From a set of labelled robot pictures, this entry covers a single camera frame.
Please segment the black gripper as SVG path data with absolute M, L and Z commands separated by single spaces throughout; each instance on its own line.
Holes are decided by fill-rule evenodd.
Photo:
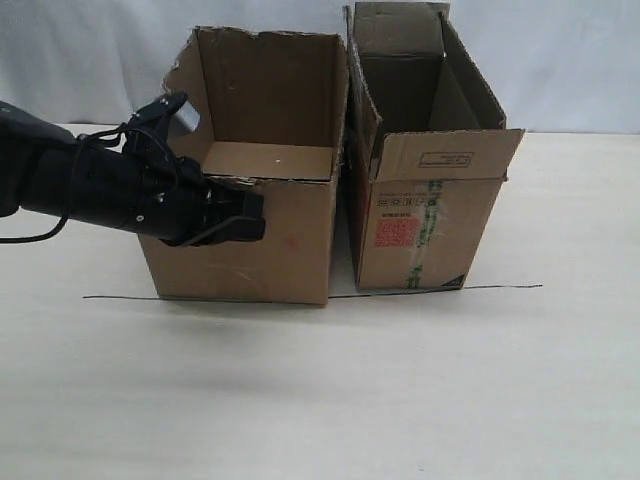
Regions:
M 179 246 L 195 236 L 204 222 L 210 185 L 194 159 L 179 157 L 177 171 L 144 166 L 132 212 L 124 231 Z M 214 184 L 207 200 L 209 214 L 224 220 L 192 239 L 193 246 L 256 242 L 264 237 L 264 196 L 250 190 Z

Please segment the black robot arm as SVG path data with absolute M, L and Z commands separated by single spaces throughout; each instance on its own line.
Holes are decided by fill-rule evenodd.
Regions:
M 115 128 L 74 135 L 9 103 L 1 105 L 1 215 L 24 209 L 57 224 L 4 244 L 50 239 L 69 220 L 156 238 L 170 247 L 256 242 L 261 194 L 205 174 L 168 139 L 200 121 L 184 92 L 163 94 Z

